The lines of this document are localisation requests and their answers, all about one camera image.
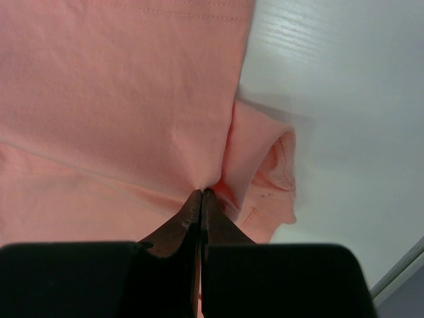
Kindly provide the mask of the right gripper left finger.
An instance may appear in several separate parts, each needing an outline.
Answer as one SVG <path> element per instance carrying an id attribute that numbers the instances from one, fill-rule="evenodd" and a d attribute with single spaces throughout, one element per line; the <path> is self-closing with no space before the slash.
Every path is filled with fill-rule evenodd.
<path id="1" fill-rule="evenodd" d="M 1 249 L 2 317 L 196 317 L 202 193 L 138 242 Z"/>

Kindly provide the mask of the pink t-shirt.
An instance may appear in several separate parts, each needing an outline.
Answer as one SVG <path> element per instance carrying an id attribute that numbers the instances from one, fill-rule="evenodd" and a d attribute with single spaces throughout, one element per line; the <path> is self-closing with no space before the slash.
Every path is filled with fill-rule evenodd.
<path id="1" fill-rule="evenodd" d="M 237 101 L 253 1 L 2 1 L 1 239 L 135 240 L 213 187 L 295 221 L 294 130 Z"/>

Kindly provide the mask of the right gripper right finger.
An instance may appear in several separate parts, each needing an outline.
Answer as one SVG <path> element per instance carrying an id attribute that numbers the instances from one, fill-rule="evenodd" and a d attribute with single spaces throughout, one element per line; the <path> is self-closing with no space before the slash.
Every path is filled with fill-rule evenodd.
<path id="1" fill-rule="evenodd" d="M 257 244 L 201 203 L 201 310 L 205 317 L 375 317 L 360 264 L 337 244 Z"/>

